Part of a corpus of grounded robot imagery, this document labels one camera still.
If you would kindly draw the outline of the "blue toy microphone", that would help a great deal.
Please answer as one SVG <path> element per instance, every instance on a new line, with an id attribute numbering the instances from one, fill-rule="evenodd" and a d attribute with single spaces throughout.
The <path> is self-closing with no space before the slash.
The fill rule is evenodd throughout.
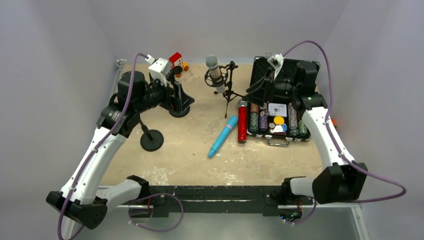
<path id="1" fill-rule="evenodd" d="M 212 158 L 222 147 L 230 133 L 232 132 L 233 128 L 237 125 L 239 121 L 239 118 L 235 115 L 231 116 L 228 121 L 226 122 L 224 128 L 222 129 L 221 133 L 215 140 L 214 144 L 211 146 L 207 156 L 209 158 Z"/>

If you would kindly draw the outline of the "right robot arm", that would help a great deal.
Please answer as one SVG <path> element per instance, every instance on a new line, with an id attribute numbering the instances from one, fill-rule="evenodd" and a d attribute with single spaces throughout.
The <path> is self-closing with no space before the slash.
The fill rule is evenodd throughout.
<path id="1" fill-rule="evenodd" d="M 292 105 L 305 123 L 318 149 L 322 172 L 314 179 L 285 178 L 281 193 L 286 197 L 307 196 L 320 204 L 356 201 L 367 178 L 367 166 L 355 160 L 347 161 L 350 153 L 328 117 L 329 106 L 316 92 L 316 77 L 320 66 L 314 61 L 290 60 L 289 75 L 278 78 L 278 67 L 264 60 L 253 65 L 251 83 L 244 100 L 263 106 L 272 100 Z"/>

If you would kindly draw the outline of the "rhinestone silver microphone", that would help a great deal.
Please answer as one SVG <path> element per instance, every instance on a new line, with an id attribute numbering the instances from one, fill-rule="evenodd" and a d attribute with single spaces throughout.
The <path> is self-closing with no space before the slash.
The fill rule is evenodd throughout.
<path id="1" fill-rule="evenodd" d="M 208 69 L 204 77 L 206 85 L 215 88 L 217 94 L 223 94 L 226 91 L 226 77 L 221 71 L 219 59 L 215 55 L 208 55 L 205 58 L 205 66 Z"/>

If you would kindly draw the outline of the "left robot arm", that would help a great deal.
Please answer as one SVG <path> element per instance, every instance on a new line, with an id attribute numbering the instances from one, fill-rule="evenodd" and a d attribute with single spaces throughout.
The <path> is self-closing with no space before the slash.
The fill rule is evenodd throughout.
<path id="1" fill-rule="evenodd" d="M 194 98 L 186 94 L 173 73 L 145 76 L 139 71 L 125 72 L 117 81 L 116 92 L 101 111 L 91 143 L 67 183 L 51 191 L 46 202 L 59 212 L 59 234 L 95 229 L 106 214 L 129 201 L 150 203 L 156 194 L 149 182 L 131 175 L 122 183 L 99 190 L 100 182 L 112 159 L 142 124 L 141 114 L 162 107 L 181 118 L 186 116 Z"/>

